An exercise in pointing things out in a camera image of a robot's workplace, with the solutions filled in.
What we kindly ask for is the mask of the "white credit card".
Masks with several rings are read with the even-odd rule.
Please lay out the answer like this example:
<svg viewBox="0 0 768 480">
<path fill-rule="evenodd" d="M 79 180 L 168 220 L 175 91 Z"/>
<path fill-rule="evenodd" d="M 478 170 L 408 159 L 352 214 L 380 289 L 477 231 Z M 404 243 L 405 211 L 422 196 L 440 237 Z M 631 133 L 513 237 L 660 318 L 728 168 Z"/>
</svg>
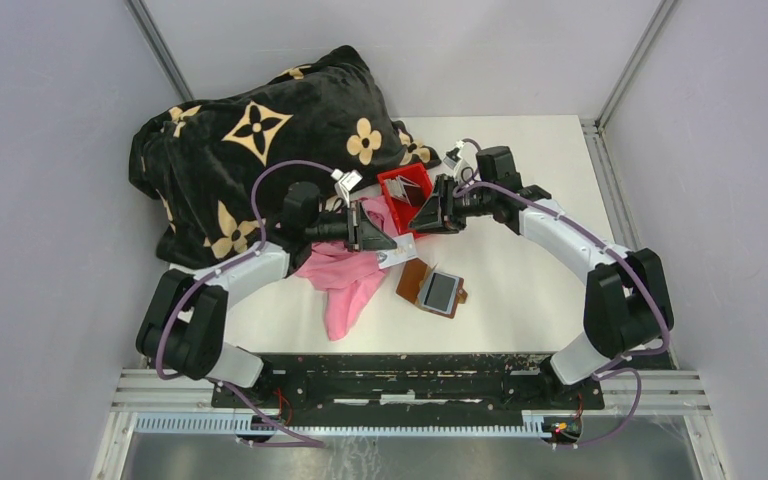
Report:
<svg viewBox="0 0 768 480">
<path fill-rule="evenodd" d="M 399 235 L 394 238 L 394 241 L 396 243 L 395 248 L 380 250 L 376 253 L 380 270 L 386 270 L 418 257 L 415 237 L 412 233 Z"/>
</svg>

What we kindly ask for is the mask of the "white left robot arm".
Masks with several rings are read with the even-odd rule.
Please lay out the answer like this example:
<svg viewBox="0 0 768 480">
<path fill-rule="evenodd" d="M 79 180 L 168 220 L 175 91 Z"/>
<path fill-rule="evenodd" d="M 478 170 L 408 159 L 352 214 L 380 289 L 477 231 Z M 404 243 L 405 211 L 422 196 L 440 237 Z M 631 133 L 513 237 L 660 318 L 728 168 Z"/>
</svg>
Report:
<svg viewBox="0 0 768 480">
<path fill-rule="evenodd" d="M 164 273 L 138 330 L 137 351 L 160 369 L 193 380 L 231 383 L 247 404 L 267 404 L 275 391 L 274 379 L 264 373 L 268 363 L 225 342 L 228 310 L 295 273 L 310 258 L 315 243 L 338 242 L 351 252 L 397 246 L 360 202 L 325 211 L 321 199 L 317 186 L 297 182 L 289 187 L 279 217 L 268 221 L 263 246 L 213 268 Z"/>
</svg>

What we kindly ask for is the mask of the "brown leather card holder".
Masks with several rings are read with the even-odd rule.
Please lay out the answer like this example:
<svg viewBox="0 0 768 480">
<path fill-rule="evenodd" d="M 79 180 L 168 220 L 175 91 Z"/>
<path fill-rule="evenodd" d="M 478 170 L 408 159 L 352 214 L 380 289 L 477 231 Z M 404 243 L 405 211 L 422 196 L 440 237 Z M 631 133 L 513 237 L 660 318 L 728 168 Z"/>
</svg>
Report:
<svg viewBox="0 0 768 480">
<path fill-rule="evenodd" d="M 449 319 L 468 300 L 462 277 L 442 272 L 419 258 L 404 264 L 396 294 L 422 311 Z"/>
</svg>

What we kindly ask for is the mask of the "stack of cards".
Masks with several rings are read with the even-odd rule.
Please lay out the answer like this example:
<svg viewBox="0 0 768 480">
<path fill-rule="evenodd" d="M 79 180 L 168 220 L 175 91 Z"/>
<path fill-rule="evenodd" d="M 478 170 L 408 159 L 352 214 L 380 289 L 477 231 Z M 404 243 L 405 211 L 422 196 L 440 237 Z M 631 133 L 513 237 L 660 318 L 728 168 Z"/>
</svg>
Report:
<svg viewBox="0 0 768 480">
<path fill-rule="evenodd" d="M 385 179 L 384 188 L 393 201 L 399 201 L 411 207 L 421 207 L 427 198 L 418 183 L 403 176 Z"/>
</svg>

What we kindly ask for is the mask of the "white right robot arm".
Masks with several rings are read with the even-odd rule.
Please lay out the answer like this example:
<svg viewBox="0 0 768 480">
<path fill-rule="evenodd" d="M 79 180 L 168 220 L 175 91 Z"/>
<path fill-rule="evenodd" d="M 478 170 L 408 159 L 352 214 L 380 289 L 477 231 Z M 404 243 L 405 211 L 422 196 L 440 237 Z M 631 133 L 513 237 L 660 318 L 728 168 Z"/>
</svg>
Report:
<svg viewBox="0 0 768 480">
<path fill-rule="evenodd" d="M 409 223 L 421 234 L 454 234 L 470 217 L 490 215 L 566 266 L 585 286 L 583 331 L 554 353 L 537 382 L 540 400 L 562 408 L 577 383 L 601 379 L 636 356 L 660 355 L 674 326 L 660 257 L 611 243 L 567 215 L 545 189 L 522 182 L 511 149 L 476 153 L 474 180 L 441 174 Z"/>
</svg>

